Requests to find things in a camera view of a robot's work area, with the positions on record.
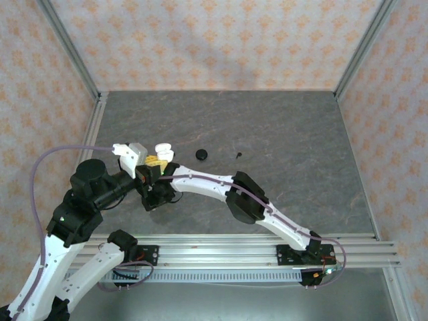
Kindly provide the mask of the small lit circuit board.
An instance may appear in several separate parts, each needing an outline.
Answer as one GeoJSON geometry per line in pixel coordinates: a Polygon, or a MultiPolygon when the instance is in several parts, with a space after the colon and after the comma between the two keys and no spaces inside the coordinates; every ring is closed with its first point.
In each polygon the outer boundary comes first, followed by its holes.
{"type": "Polygon", "coordinates": [[[342,270],[342,267],[339,265],[336,265],[334,267],[329,267],[329,268],[326,268],[326,269],[319,271],[319,272],[314,272],[313,276],[315,278],[323,278],[324,276],[330,275],[333,272],[337,272],[340,270],[342,270]]]}

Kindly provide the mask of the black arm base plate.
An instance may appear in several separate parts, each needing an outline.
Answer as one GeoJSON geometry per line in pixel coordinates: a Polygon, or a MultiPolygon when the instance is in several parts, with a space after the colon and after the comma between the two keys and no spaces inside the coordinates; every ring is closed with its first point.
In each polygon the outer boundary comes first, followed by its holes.
{"type": "Polygon", "coordinates": [[[289,245],[277,245],[276,257],[278,265],[335,265],[337,263],[334,247],[321,244],[318,249],[296,251],[289,245]]]}
{"type": "Polygon", "coordinates": [[[159,257],[159,246],[157,245],[136,245],[130,250],[128,261],[132,261],[136,266],[157,266],[159,257]]]}

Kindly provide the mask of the aluminium table side rail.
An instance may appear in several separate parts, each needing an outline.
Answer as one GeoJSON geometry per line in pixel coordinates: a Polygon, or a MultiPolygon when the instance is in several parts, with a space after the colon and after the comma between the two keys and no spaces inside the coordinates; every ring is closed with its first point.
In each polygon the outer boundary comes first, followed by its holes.
{"type": "MultiPolygon", "coordinates": [[[[80,157],[77,165],[79,166],[82,161],[91,159],[92,151],[104,150],[101,147],[95,147],[96,135],[99,129],[99,121],[105,108],[105,101],[103,95],[97,100],[96,107],[93,111],[92,118],[89,121],[88,132],[86,139],[80,147],[80,157]]],[[[78,167],[70,179],[72,188],[64,196],[64,202],[55,210],[54,214],[60,216],[58,227],[66,230],[64,241],[65,247],[71,247],[79,243],[86,242],[91,236],[93,230],[102,222],[102,214],[99,210],[94,209],[91,201],[87,202],[76,197],[74,193],[74,182],[78,167]]]]}

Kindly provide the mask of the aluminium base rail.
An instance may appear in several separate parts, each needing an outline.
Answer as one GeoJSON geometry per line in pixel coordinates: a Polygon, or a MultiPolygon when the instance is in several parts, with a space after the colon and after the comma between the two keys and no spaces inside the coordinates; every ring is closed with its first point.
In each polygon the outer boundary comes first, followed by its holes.
{"type": "MultiPolygon", "coordinates": [[[[348,268],[400,267],[404,262],[392,241],[374,234],[341,233],[322,236],[335,245],[337,259],[348,268]]],[[[159,246],[158,268],[166,269],[278,269],[276,246],[283,240],[273,234],[152,234],[137,235],[139,244],[159,246]]]]}

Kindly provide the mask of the aluminium frame post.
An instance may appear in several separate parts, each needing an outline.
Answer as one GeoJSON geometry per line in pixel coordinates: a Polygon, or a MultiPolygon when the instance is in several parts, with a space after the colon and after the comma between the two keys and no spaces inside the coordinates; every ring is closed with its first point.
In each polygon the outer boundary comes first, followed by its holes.
{"type": "Polygon", "coordinates": [[[376,10],[371,22],[369,23],[365,33],[359,41],[345,71],[340,78],[338,85],[333,91],[334,97],[339,101],[350,85],[352,79],[355,77],[360,65],[363,63],[366,55],[369,53],[373,46],[378,34],[382,30],[384,24],[387,22],[394,6],[398,0],[381,0],[381,3],[376,10]]]}
{"type": "Polygon", "coordinates": [[[51,25],[53,32],[57,39],[60,41],[63,49],[67,53],[72,65],[75,67],[81,80],[83,81],[87,91],[90,93],[94,100],[99,99],[100,92],[97,89],[84,61],[76,49],[69,33],[67,32],[61,18],[59,17],[51,0],[35,0],[39,8],[45,15],[48,23],[51,25]]]}

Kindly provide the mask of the aluminium frame leg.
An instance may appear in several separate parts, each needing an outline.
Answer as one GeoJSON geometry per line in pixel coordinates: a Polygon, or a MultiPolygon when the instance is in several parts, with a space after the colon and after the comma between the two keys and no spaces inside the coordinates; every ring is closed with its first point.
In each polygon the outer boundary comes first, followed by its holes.
{"type": "Polygon", "coordinates": [[[409,290],[401,268],[384,267],[383,274],[397,320],[415,321],[415,313],[409,299],[409,290]]]}

